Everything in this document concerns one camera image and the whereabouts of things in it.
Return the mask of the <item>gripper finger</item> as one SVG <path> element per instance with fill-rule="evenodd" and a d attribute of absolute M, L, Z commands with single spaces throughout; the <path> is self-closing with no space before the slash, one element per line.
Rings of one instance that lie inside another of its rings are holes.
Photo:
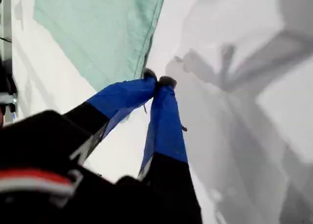
<path fill-rule="evenodd" d="M 142 78 L 111 84 L 64 116 L 92 135 L 100 133 L 105 138 L 133 110 L 153 97 L 156 86 L 156 75 L 145 69 Z"/>
<path fill-rule="evenodd" d="M 156 223 L 201 224 L 174 92 L 176 84 L 168 76 L 157 83 L 140 178 L 152 192 Z"/>

